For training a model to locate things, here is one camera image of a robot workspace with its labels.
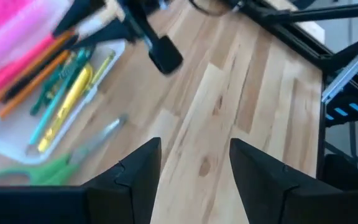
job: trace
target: yellow marker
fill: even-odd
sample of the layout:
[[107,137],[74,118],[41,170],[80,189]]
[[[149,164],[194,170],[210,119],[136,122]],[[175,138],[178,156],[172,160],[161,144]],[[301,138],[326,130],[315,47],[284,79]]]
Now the yellow marker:
[[86,87],[89,85],[89,82],[92,80],[93,68],[90,64],[86,64],[84,69],[78,75],[78,78],[75,80],[73,86],[70,88],[70,91],[67,93],[65,100],[63,101],[60,109],[58,110],[55,118],[53,119],[50,127],[45,132],[44,137],[41,139],[38,145],[39,152],[45,152],[48,149],[49,145],[52,143],[55,138],[58,130],[61,128],[64,120],[66,120],[67,115],[74,107],[76,101],[81,97]]
[[100,76],[104,73],[105,69],[110,64],[110,62],[114,59],[115,56],[116,56],[116,52],[112,51],[111,54],[106,59],[104,59],[104,62],[102,63],[102,65],[100,65],[99,70],[93,76],[92,81],[86,87],[86,91],[90,91],[90,89],[99,80]]

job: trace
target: white plastic tray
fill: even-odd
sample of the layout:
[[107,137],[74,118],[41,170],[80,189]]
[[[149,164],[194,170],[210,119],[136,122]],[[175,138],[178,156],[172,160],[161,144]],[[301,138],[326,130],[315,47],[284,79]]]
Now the white plastic tray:
[[5,120],[0,122],[0,154],[7,156],[11,159],[19,161],[23,164],[40,164],[45,161],[49,155],[56,148],[60,140],[64,137],[65,133],[75,122],[76,116],[86,106],[88,102],[92,100],[94,95],[98,91],[98,85],[103,78],[109,73],[110,69],[116,63],[118,58],[122,55],[125,49],[125,42],[106,42],[105,44],[99,44],[91,58],[90,63],[94,68],[94,72],[100,67],[104,59],[111,53],[112,50],[116,52],[115,58],[108,65],[105,72],[101,75],[95,86],[89,91],[89,93],[80,100],[76,107],[71,111],[69,117],[62,126],[62,129],[58,132],[56,138],[51,143],[51,146],[40,156],[34,157],[33,155],[27,156],[25,149],[29,142],[30,135],[38,125],[42,113],[39,113],[36,117],[29,114],[31,106],[39,97],[40,89],[32,94],[23,104],[20,105],[11,115]]

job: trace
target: green scissors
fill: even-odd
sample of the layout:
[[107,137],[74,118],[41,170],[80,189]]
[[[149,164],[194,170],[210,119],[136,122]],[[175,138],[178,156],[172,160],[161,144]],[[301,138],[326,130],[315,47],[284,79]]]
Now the green scissors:
[[82,146],[43,166],[11,167],[0,170],[0,179],[19,176],[26,177],[25,185],[62,185],[79,168],[87,156],[101,148],[105,140],[115,133],[115,130],[121,128],[126,120],[127,115],[120,116]]

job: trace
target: scissors handle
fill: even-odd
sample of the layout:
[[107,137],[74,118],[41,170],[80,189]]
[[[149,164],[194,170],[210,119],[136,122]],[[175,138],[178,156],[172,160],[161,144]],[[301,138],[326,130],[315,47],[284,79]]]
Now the scissors handle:
[[62,185],[76,171],[78,164],[69,164],[71,153],[65,154],[40,167],[13,167],[0,171],[0,178],[8,175],[25,175],[25,185]]

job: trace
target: wood grain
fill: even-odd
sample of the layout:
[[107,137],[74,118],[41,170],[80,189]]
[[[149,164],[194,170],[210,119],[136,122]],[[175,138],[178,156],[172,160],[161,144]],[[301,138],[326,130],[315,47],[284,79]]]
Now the wood grain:
[[[152,223],[246,223],[228,156],[230,138],[314,175],[317,68],[246,16],[206,17],[174,1],[150,21],[176,43],[183,65],[165,77],[143,44],[127,46],[52,158],[121,113],[129,121],[69,184],[86,182],[159,136],[163,169]],[[13,164],[0,156],[0,168]]]

